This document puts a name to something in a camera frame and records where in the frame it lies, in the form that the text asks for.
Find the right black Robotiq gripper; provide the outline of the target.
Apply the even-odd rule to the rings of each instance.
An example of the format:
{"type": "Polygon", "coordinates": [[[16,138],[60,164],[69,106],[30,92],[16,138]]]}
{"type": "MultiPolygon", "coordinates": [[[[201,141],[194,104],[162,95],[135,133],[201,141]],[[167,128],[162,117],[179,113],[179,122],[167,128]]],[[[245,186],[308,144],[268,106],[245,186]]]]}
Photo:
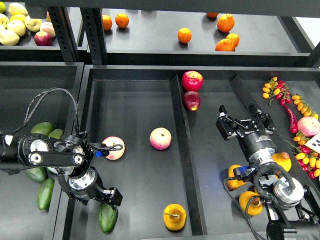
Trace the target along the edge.
{"type": "Polygon", "coordinates": [[[268,113],[263,113],[251,103],[248,111],[253,117],[252,127],[247,129],[240,120],[228,115],[224,105],[218,110],[219,117],[215,125],[225,141],[237,136],[240,148],[249,163],[271,160],[277,148],[269,134],[273,134],[276,127],[268,113]]]}

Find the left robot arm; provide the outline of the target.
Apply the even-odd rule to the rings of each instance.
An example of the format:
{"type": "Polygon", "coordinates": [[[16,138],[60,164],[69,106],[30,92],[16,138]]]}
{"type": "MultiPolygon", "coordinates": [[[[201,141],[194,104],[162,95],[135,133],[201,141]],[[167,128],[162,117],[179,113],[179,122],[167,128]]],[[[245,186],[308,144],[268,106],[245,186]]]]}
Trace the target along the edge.
{"type": "Polygon", "coordinates": [[[32,133],[17,136],[20,128],[10,133],[0,134],[0,169],[9,175],[37,167],[51,168],[62,190],[69,198],[84,205],[93,199],[108,204],[113,209],[119,207],[123,196],[115,187],[106,189],[97,170],[91,166],[94,156],[106,157],[110,152],[124,149],[123,144],[112,146],[104,143],[88,142],[88,134],[80,131],[78,104],[74,105],[75,134],[60,139],[32,133]]]}

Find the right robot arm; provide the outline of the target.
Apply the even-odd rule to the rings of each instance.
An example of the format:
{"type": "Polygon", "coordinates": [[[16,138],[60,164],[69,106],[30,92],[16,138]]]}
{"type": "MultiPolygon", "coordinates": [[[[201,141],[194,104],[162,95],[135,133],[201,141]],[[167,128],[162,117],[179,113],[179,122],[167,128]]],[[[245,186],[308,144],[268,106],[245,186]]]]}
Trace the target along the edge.
{"type": "Polygon", "coordinates": [[[234,175],[223,181],[230,192],[229,181],[250,182],[256,189],[242,208],[244,219],[253,236],[263,239],[249,219],[249,206],[259,199],[268,216],[266,239],[268,240],[318,240],[320,238],[320,202],[313,189],[303,186],[282,166],[274,162],[277,150],[270,135],[275,128],[270,115],[251,105],[252,119],[238,120],[228,115],[225,107],[219,107],[216,126],[224,140],[237,138],[248,162],[247,166],[236,167],[234,175]]]}

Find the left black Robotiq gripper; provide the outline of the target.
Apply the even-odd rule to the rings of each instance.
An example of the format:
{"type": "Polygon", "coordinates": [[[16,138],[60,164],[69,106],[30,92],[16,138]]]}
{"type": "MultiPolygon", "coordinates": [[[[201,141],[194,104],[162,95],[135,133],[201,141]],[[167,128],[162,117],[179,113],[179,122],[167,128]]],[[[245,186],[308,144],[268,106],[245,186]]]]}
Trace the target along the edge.
{"type": "Polygon", "coordinates": [[[103,181],[94,167],[89,167],[81,177],[69,177],[71,195],[84,205],[93,199],[112,208],[119,207],[123,196],[116,187],[104,188],[103,181]]]}

